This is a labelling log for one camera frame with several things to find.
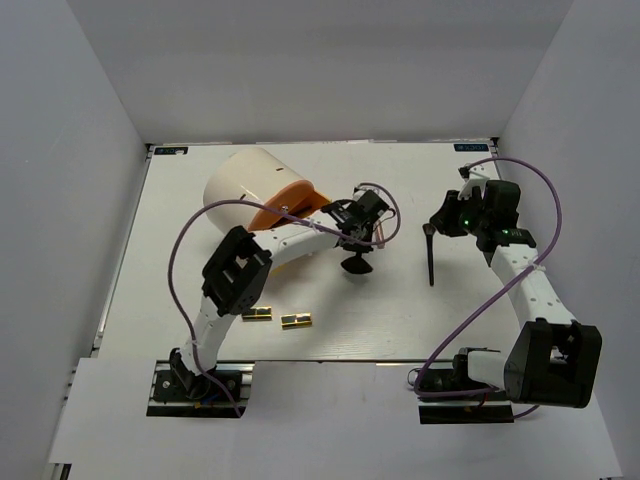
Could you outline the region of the black fan makeup brush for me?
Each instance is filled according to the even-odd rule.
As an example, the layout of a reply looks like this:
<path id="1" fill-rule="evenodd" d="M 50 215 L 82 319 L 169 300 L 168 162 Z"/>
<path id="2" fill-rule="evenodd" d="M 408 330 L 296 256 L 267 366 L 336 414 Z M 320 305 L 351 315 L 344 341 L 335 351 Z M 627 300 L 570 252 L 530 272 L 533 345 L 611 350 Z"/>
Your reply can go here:
<path id="1" fill-rule="evenodd" d="M 364 252 L 355 252 L 352 256 L 341 262 L 341 267 L 352 275 L 367 275 L 373 271 L 373 267 L 364 259 Z"/>

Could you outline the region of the orange top drawer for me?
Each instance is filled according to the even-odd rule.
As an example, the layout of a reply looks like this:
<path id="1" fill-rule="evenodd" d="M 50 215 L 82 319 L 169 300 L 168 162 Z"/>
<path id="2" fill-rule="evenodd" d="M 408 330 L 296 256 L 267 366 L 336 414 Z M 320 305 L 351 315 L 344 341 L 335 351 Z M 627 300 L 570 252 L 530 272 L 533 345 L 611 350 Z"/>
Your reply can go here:
<path id="1" fill-rule="evenodd" d="M 310 181 L 299 180 L 283 187 L 264 205 L 296 218 L 306 218 L 330 202 L 331 200 L 328 197 L 315 190 Z M 284 217 L 259 209 L 249 223 L 248 230 L 268 230 L 287 223 L 289 223 L 289 220 Z"/>

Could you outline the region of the yellow drawer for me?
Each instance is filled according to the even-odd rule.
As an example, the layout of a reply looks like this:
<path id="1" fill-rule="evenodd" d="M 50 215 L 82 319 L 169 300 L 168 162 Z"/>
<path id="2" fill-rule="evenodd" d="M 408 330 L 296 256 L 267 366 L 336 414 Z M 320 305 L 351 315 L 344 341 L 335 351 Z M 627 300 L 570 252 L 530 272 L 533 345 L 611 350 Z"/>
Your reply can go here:
<path id="1" fill-rule="evenodd" d="M 305 266 L 313 258 L 313 256 L 313 253 L 305 254 L 288 262 L 279 265 L 273 265 L 270 274 L 276 275 L 283 271 L 298 269 L 302 266 Z"/>

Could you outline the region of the cream cylindrical drawer organizer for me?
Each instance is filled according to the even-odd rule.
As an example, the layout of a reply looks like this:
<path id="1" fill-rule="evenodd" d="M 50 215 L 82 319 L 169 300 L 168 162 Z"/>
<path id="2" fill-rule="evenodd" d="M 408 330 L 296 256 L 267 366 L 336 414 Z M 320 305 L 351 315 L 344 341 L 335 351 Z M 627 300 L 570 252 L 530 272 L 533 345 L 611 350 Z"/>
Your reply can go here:
<path id="1" fill-rule="evenodd" d="M 264 205 L 283 187 L 299 180 L 308 179 L 267 150 L 247 148 L 230 156 L 212 174 L 204 189 L 203 203 L 209 205 L 216 201 L 238 199 Z M 244 205 L 224 205 L 207 211 L 206 216 L 223 233 L 238 225 L 249 231 L 249 223 L 258 210 Z"/>

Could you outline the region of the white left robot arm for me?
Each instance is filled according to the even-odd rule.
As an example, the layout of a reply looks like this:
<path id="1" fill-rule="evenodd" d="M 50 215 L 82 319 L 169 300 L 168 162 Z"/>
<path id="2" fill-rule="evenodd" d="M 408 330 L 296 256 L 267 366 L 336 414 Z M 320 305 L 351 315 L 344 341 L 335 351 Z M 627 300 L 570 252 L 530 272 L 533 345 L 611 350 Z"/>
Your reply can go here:
<path id="1" fill-rule="evenodd" d="M 169 356 L 177 387 L 191 400 L 200 400 L 213 390 L 229 399 L 235 396 L 225 381 L 214 374 L 220 347 L 234 320 L 260 299 L 269 274 L 278 267 L 316 252 L 341 248 L 349 256 L 342 268 L 352 275 L 365 275 L 372 266 L 364 256 L 385 238 L 374 232 L 385 213 L 399 220 L 400 210 L 382 186 L 363 182 L 350 199 L 331 202 L 306 218 L 285 211 L 276 216 L 285 224 L 250 232 L 232 227 L 202 269 L 200 310 L 185 320 L 189 338 Z"/>

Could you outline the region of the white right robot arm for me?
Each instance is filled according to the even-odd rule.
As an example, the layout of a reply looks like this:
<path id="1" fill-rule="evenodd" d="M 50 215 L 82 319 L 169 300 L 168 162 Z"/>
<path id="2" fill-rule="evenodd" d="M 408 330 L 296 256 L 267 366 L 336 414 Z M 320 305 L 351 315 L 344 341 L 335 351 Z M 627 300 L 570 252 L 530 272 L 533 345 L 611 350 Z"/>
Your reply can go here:
<path id="1" fill-rule="evenodd" d="M 513 182 L 472 182 L 462 192 L 448 191 L 430 219 L 430 227 L 443 236 L 475 238 L 521 324 L 506 353 L 461 349 L 452 379 L 441 389 L 472 399 L 492 388 L 514 403 L 584 408 L 591 399 L 602 337 L 564 306 L 538 264 L 532 234 L 517 225 L 520 196 Z"/>

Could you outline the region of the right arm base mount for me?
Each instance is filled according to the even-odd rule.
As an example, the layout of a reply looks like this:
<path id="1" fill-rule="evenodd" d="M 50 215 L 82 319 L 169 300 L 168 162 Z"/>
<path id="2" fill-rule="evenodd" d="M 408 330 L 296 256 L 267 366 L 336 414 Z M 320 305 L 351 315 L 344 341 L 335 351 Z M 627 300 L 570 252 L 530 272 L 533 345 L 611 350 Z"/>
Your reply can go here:
<path id="1" fill-rule="evenodd" d="M 515 421 L 510 400 L 502 391 L 469 380 L 451 362 L 436 362 L 425 374 L 420 389 L 433 397 L 418 397 L 421 425 L 509 424 Z"/>

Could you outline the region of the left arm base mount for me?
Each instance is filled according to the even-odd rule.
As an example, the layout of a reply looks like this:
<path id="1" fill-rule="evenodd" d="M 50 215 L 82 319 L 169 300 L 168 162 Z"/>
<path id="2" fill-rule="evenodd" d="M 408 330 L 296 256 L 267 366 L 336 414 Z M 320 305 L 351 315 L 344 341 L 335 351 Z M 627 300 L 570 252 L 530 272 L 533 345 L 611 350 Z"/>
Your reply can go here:
<path id="1" fill-rule="evenodd" d="M 218 364 L 210 375 L 224 385 L 223 389 L 210 379 L 192 375 L 186 388 L 170 360 L 155 364 L 147 417 L 239 419 L 245 412 L 251 393 L 253 363 Z"/>

